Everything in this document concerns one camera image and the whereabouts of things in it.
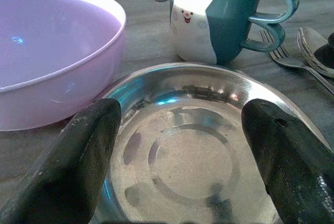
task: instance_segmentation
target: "fork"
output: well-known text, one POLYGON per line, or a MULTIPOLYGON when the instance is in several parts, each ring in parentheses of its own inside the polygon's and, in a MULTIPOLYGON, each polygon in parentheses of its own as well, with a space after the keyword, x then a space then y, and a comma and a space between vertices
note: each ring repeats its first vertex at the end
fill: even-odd
MULTIPOLYGON (((265 43, 273 43, 273 39, 267 31, 260 30, 260 34, 265 43)), ((309 71, 315 78, 317 78, 317 80, 319 80, 324 85, 324 87, 326 87, 334 95, 334 86, 331 83, 325 80, 325 78, 321 76, 317 71, 315 71, 312 67, 307 66, 303 61, 291 57, 284 46, 278 47, 276 50, 270 52, 269 55, 279 65, 309 71)))

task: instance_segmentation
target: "marble countertop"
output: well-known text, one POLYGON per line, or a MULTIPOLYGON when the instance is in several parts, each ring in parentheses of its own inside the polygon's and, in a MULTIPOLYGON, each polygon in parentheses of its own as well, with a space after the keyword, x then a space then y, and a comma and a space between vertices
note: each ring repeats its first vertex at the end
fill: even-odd
MULTIPOLYGON (((171 47, 169 2, 116 0, 127 13, 126 45, 117 78, 138 69, 166 62, 182 61, 171 47)), ((258 11, 281 13, 282 0, 261 0, 258 11)), ((284 45, 291 55, 301 57, 297 29, 314 28, 325 38, 334 32, 334 0, 300 0, 296 14, 282 23, 284 45)), ((252 26, 249 37, 260 40, 259 28, 252 26)), ((334 97, 309 73, 277 65, 266 53, 243 50, 227 65, 245 72, 289 97, 318 126, 334 148, 334 97)), ((0 206, 15 193, 15 186, 67 124, 68 120, 27 131, 0 132, 0 206)))

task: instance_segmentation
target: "teal mug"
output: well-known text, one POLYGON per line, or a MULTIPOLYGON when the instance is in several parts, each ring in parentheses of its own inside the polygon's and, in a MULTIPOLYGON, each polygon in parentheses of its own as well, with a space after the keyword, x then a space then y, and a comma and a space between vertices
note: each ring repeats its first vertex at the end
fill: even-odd
POLYGON ((170 26, 177 54, 186 61, 223 65, 242 48, 270 52, 279 47, 285 32, 279 24, 291 17, 299 0, 284 0, 283 14, 256 11, 259 0, 171 0, 170 26), (248 39, 252 23, 266 29, 273 43, 248 39))

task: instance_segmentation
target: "bunny mug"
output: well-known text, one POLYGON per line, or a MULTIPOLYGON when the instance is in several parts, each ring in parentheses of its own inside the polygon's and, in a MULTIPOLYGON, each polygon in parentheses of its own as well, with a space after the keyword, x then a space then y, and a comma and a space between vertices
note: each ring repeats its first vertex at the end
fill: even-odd
POLYGON ((259 0, 171 0, 175 50, 186 61, 219 65, 234 59, 242 48, 270 52, 285 37, 279 23, 298 8, 299 0, 284 1, 284 14, 264 14, 256 11, 259 0), (273 44, 248 39, 252 23, 270 32, 273 44))

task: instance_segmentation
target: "mug handle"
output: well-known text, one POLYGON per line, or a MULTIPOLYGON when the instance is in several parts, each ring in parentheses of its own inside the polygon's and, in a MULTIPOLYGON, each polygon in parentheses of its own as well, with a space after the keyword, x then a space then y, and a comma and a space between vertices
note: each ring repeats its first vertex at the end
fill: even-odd
POLYGON ((299 0, 284 0, 288 10, 284 14, 267 14, 256 12, 249 17, 249 21, 266 29, 273 36, 273 43, 264 43, 257 40, 247 39, 241 43, 242 48, 258 52, 271 52, 278 48, 284 41, 285 32, 279 24, 290 18, 297 10, 299 0))

